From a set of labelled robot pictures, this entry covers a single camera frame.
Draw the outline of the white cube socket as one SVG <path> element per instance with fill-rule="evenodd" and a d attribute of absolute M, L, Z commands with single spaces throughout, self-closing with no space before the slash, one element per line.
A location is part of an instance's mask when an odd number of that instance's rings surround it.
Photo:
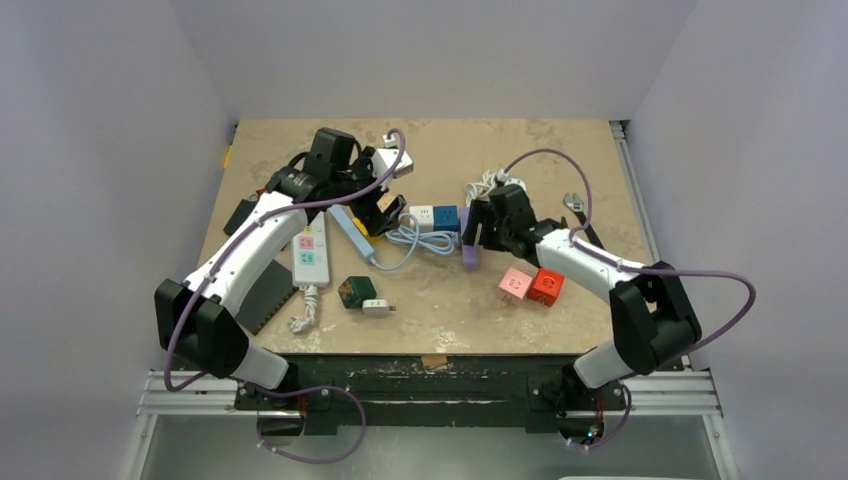
<path fill-rule="evenodd" d="M 434 207 L 432 205 L 413 205 L 408 212 L 417 221 L 421 232 L 432 232 L 434 230 Z"/>

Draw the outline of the purple power strip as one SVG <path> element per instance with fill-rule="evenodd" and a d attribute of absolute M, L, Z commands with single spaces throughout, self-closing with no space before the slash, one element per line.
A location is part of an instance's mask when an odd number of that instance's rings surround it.
<path fill-rule="evenodd" d="M 464 234 L 468 227 L 469 220 L 469 207 L 462 207 L 459 210 L 459 219 L 460 219 L 460 238 L 464 238 Z M 463 262 L 463 268 L 466 272 L 474 272 L 479 269 L 479 258 L 478 251 L 475 247 L 461 244 L 461 256 Z"/>

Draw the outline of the light blue power strip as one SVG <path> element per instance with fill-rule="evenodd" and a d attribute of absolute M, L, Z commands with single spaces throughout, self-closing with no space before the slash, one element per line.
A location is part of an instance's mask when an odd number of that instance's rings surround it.
<path fill-rule="evenodd" d="M 366 236 L 356 226 L 353 219 L 345 212 L 342 206 L 333 205 L 327 209 L 331 218 L 338 228 L 347 237 L 353 248 L 367 264 L 375 260 L 376 252 Z"/>

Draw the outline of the pink cube socket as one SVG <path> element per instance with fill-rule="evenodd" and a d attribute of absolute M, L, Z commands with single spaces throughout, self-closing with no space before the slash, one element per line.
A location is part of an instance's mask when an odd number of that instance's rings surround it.
<path fill-rule="evenodd" d="M 506 304 L 516 304 L 523 301 L 532 284 L 533 277 L 524 271 L 510 267 L 498 283 L 497 297 Z"/>

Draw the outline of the dark green cube socket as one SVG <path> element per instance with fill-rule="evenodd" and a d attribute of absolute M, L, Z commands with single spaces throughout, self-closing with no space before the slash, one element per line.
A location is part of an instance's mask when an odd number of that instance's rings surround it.
<path fill-rule="evenodd" d="M 360 309 L 366 300 L 377 298 L 377 292 L 368 276 L 349 276 L 338 287 L 342 306 L 345 309 Z"/>

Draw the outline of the white power strip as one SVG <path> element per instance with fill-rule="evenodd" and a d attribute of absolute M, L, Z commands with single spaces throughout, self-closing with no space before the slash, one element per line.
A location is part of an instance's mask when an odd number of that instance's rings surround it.
<path fill-rule="evenodd" d="M 292 280 L 296 287 L 323 288 L 330 283 L 326 222 L 323 212 L 292 241 Z"/>

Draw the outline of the red cube socket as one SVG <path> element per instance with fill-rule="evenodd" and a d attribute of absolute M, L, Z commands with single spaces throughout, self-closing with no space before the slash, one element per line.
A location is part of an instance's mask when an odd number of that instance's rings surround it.
<path fill-rule="evenodd" d="M 560 296 L 565 277 L 552 270 L 539 268 L 527 291 L 527 298 L 546 307 L 552 307 Z"/>

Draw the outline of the dark blue cube socket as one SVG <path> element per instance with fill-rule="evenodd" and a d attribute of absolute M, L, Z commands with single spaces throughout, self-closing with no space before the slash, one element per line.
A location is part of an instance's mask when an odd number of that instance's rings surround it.
<path fill-rule="evenodd" d="M 434 231 L 459 232 L 460 228 L 459 209 L 456 205 L 433 207 Z"/>

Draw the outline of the yellow cube socket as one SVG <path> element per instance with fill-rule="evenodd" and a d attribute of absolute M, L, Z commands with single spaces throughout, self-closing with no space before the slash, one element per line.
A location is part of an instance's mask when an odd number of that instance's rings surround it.
<path fill-rule="evenodd" d="M 359 233 L 365 238 L 365 240 L 369 244 L 374 244 L 376 242 L 376 239 L 369 235 L 366 227 L 362 224 L 362 222 L 358 218 L 354 217 L 352 219 L 352 222 L 353 222 L 354 226 L 357 228 L 357 230 L 359 231 Z"/>

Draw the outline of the white adapter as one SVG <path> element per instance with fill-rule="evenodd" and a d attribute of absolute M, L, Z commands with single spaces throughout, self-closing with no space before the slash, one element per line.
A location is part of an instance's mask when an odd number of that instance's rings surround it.
<path fill-rule="evenodd" d="M 369 299 L 362 302 L 361 310 L 369 317 L 385 317 L 395 312 L 396 307 L 385 299 Z"/>

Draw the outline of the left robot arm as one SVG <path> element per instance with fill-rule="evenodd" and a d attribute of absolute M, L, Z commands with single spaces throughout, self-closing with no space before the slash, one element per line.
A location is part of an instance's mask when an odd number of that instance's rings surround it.
<path fill-rule="evenodd" d="M 295 402 L 298 382 L 288 375 L 289 363 L 250 338 L 236 317 L 276 255 L 329 207 L 348 207 L 371 236 L 399 226 L 406 202 L 390 194 L 389 184 L 408 157 L 406 138 L 398 128 L 385 138 L 389 158 L 382 160 L 375 148 L 358 151 L 351 134 L 319 129 L 307 151 L 271 175 L 252 213 L 209 260 L 184 280 L 166 279 L 157 287 L 167 390 L 187 386 L 169 377 L 174 358 L 180 358 L 201 374 L 258 386 L 272 408 Z"/>

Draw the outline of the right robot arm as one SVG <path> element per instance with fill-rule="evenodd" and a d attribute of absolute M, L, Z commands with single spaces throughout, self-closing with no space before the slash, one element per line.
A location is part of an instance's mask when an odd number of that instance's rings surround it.
<path fill-rule="evenodd" d="M 517 185 L 497 187 L 487 199 L 472 201 L 463 242 L 509 252 L 559 273 L 609 306 L 611 340 L 563 369 L 561 392 L 573 406 L 588 405 L 610 382 L 654 372 L 702 338 L 691 302 L 669 264 L 626 261 L 556 220 L 537 219 Z"/>

